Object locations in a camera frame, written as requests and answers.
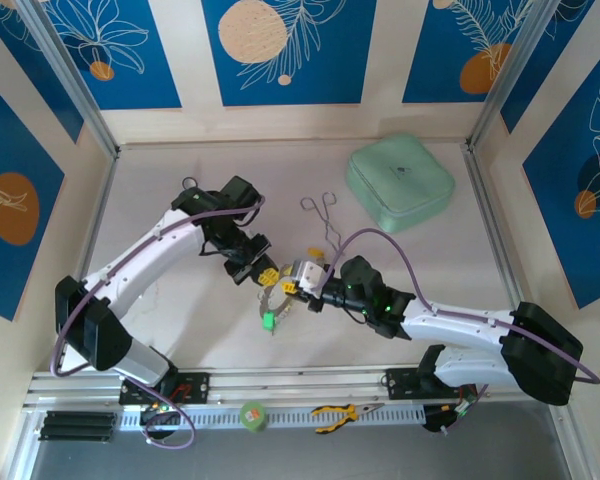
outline orange circle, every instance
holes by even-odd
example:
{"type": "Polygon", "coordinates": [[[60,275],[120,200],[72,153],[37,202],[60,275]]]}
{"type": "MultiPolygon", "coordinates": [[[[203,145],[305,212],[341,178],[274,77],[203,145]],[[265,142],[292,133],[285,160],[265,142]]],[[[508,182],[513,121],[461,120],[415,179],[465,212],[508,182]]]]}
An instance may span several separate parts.
{"type": "Polygon", "coordinates": [[[108,82],[114,75],[113,68],[111,68],[108,63],[99,60],[96,60],[89,66],[89,71],[91,72],[91,75],[103,82],[108,82]]]}
{"type": "Polygon", "coordinates": [[[589,190],[581,191],[576,197],[576,213],[584,218],[591,218],[596,213],[596,196],[589,190]]]}
{"type": "Polygon", "coordinates": [[[11,245],[26,245],[36,233],[39,218],[38,194],[29,179],[19,173],[0,175],[0,238],[11,245]],[[9,200],[18,208],[10,206],[9,200]]]}
{"type": "Polygon", "coordinates": [[[509,50],[510,44],[498,43],[471,57],[460,73],[460,88],[473,95],[488,93],[509,50]]]}
{"type": "Polygon", "coordinates": [[[280,75],[278,77],[278,83],[280,85],[282,85],[283,87],[286,87],[287,85],[291,85],[291,77],[289,75],[280,75]]]}
{"type": "Polygon", "coordinates": [[[227,55],[249,64],[275,58],[288,40],[284,19],[262,0],[235,2],[220,19],[218,35],[227,55]]]}

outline yellow-handled pliers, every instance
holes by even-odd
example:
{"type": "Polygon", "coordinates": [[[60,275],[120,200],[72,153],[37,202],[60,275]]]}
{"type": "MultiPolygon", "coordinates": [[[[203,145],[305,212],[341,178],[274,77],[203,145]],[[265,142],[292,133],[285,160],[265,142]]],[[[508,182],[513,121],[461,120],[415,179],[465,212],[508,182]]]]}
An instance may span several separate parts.
{"type": "Polygon", "coordinates": [[[330,427],[321,427],[316,428],[316,433],[326,434],[335,432],[343,425],[346,425],[349,422],[355,422],[362,415],[366,415],[367,413],[371,413],[374,410],[377,410],[380,407],[383,407],[384,403],[367,403],[364,405],[344,405],[344,406],[332,406],[332,405],[323,405],[322,407],[318,407],[314,409],[311,414],[312,415],[320,415],[321,413],[328,412],[336,412],[336,413],[344,413],[345,416],[341,418],[338,422],[334,423],[330,427]]]}

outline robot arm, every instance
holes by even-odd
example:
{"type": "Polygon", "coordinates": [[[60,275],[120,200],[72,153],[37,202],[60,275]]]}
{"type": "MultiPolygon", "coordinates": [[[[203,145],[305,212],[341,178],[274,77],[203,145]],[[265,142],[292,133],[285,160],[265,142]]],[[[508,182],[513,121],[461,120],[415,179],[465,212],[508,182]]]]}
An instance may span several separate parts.
{"type": "MultiPolygon", "coordinates": [[[[248,236],[240,228],[246,224],[236,221],[244,220],[247,210],[257,214],[261,203],[260,194],[239,177],[219,192],[197,187],[183,191],[160,221],[118,259],[81,282],[68,276],[58,283],[56,329],[64,331],[66,341],[96,370],[115,369],[168,396],[177,386],[178,369],[129,335],[120,319],[168,268],[183,255],[203,254],[207,243],[216,249],[211,253],[227,259],[225,270],[236,284],[247,278],[258,282],[263,272],[275,268],[265,255],[270,243],[263,235],[248,236]]],[[[523,302],[510,312],[430,304],[422,296],[385,285],[380,272],[359,256],[345,262],[340,273],[341,278],[328,277],[316,264],[297,262],[295,284],[286,291],[314,312],[327,304],[362,314],[365,323],[386,338],[455,345],[434,345],[423,357],[414,390],[427,398],[440,390],[480,383],[518,386],[549,404],[568,402],[576,373],[573,362],[580,359],[582,344],[537,305],[523,302]],[[566,361],[557,350],[575,360],[566,361]]]]}
{"type": "Polygon", "coordinates": [[[177,368],[163,355],[134,339],[120,323],[133,302],[182,256],[200,253],[207,242],[227,261],[225,270],[236,284],[257,281],[275,264],[265,255],[270,243],[263,235],[249,237],[237,220],[246,214],[223,215],[223,210],[245,209],[261,202],[247,182],[234,177],[220,192],[197,187],[185,190],[160,221],[120,257],[78,282],[65,277],[56,287],[56,328],[67,322],[78,303],[102,285],[79,312],[66,340],[96,370],[115,369],[146,385],[168,393],[174,388],[177,368]],[[193,215],[207,218],[188,222],[193,215]],[[171,231],[163,235],[165,229],[171,231]],[[122,267],[111,275],[117,265],[122,267]]]}
{"type": "Polygon", "coordinates": [[[326,272],[318,265],[297,262],[291,295],[308,303],[314,312],[325,304],[358,312],[367,325],[387,338],[458,346],[429,348],[418,369],[419,375],[429,377],[423,378],[429,389],[480,383],[519,387],[553,405],[569,401],[576,368],[515,328],[523,327],[575,360],[582,355],[582,344],[537,305],[522,302],[511,312],[425,304],[416,295],[386,286],[381,274],[360,256],[345,262],[340,273],[341,278],[325,279],[326,272]]]}

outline black bracket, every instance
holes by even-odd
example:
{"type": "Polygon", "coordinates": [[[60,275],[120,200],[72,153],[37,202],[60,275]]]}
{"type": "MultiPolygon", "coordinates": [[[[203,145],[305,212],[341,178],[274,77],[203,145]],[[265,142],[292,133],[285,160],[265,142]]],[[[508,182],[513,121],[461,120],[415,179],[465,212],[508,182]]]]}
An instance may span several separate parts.
{"type": "Polygon", "coordinates": [[[44,419],[38,440],[108,442],[115,425],[115,413],[50,410],[44,419]]]}
{"type": "MultiPolygon", "coordinates": [[[[209,394],[209,378],[206,372],[179,372],[175,376],[175,389],[171,399],[178,405],[204,405],[209,394]]],[[[133,383],[125,380],[120,387],[120,405],[153,405],[158,400],[133,383]]]]}
{"type": "Polygon", "coordinates": [[[389,368],[384,378],[389,400],[457,399],[460,395],[457,388],[423,382],[417,368],[389,368]]]}

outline yellow object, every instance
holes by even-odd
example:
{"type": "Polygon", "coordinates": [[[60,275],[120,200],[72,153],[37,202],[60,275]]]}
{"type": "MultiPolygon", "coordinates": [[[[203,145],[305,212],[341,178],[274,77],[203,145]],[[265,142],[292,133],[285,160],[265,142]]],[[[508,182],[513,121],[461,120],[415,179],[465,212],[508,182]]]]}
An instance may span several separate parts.
{"type": "Polygon", "coordinates": [[[326,433],[335,432],[343,425],[346,425],[349,422],[357,421],[362,415],[366,415],[367,413],[373,412],[380,407],[383,407],[384,403],[368,403],[366,405],[354,405],[350,403],[349,405],[344,406],[333,406],[333,405],[324,405],[322,407],[318,407],[314,409],[311,414],[312,415],[320,415],[321,413],[344,413],[345,416],[338,420],[336,423],[329,427],[320,427],[316,428],[316,433],[324,435],[326,433]]]}
{"type": "Polygon", "coordinates": [[[89,66],[89,71],[91,75],[100,80],[101,82],[108,82],[113,79],[114,72],[111,65],[96,60],[89,66]]]}
{"type": "Polygon", "coordinates": [[[324,258],[324,252],[319,248],[311,247],[307,253],[314,258],[324,258]]]}
{"type": "Polygon", "coordinates": [[[288,294],[294,294],[294,293],[298,292],[298,290],[296,289],[296,286],[291,282],[284,282],[282,284],[282,291],[284,293],[288,293],[288,294]]]}
{"type": "Polygon", "coordinates": [[[258,277],[258,283],[265,287],[273,287],[280,280],[280,274],[275,268],[267,268],[258,277]]]}

